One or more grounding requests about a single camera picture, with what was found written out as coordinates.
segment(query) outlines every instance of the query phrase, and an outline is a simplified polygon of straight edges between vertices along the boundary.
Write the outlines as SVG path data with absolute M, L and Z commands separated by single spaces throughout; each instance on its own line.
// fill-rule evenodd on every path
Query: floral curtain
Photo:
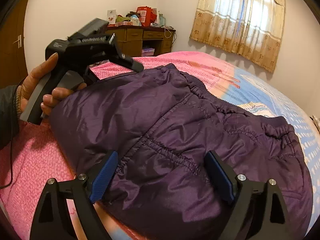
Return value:
M 237 53 L 274 72 L 284 0 L 199 0 L 190 38 Z

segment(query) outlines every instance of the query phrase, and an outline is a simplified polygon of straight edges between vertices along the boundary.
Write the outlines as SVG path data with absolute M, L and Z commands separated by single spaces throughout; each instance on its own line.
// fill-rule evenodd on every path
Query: door handle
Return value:
M 12 44 L 18 43 L 18 49 L 22 47 L 21 34 L 18 36 L 18 39 L 14 41 Z

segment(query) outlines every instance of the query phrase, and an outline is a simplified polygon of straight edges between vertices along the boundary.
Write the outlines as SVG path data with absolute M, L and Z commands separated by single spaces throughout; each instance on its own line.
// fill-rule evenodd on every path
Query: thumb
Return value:
M 21 86 L 21 98 L 29 99 L 40 79 L 52 71 L 58 62 L 58 54 L 52 54 L 45 62 L 35 67 Z

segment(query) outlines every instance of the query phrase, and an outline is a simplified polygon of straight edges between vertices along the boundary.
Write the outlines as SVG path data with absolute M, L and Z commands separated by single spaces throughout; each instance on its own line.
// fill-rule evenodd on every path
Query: black device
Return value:
M 47 181 L 33 217 L 30 240 L 76 240 L 66 199 L 73 199 L 88 240 L 111 240 L 93 203 L 100 200 L 117 166 L 117 153 L 109 150 L 87 174 L 70 181 Z M 232 207 L 228 223 L 218 240 L 292 240 L 288 212 L 274 179 L 250 181 L 236 174 L 215 151 L 209 151 L 204 166 L 214 189 Z
M 116 44 L 115 34 L 95 34 L 105 24 L 108 23 L 96 18 L 68 40 L 54 40 L 47 46 L 45 59 L 57 52 L 57 65 L 34 89 L 20 116 L 21 120 L 39 125 L 43 117 L 40 107 L 42 98 L 45 94 L 51 94 L 54 88 L 64 87 L 73 90 L 82 82 L 91 85 L 98 81 L 99 78 L 89 68 L 90 64 L 108 59 L 136 72 L 143 70 L 141 63 L 121 53 Z

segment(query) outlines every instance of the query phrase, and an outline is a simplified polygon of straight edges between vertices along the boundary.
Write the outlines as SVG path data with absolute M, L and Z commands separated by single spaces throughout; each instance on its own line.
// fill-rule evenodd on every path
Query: blue gripper pad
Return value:
M 228 204 L 233 203 L 237 192 L 236 173 L 233 169 L 223 163 L 214 151 L 206 153 L 204 166 L 210 182 L 218 191 L 220 198 L 227 201 Z
M 103 194 L 105 193 L 113 174 L 116 171 L 118 165 L 118 153 L 113 151 L 108 160 L 103 165 L 102 169 L 92 182 L 90 201 L 95 203 L 98 200 L 102 199 Z

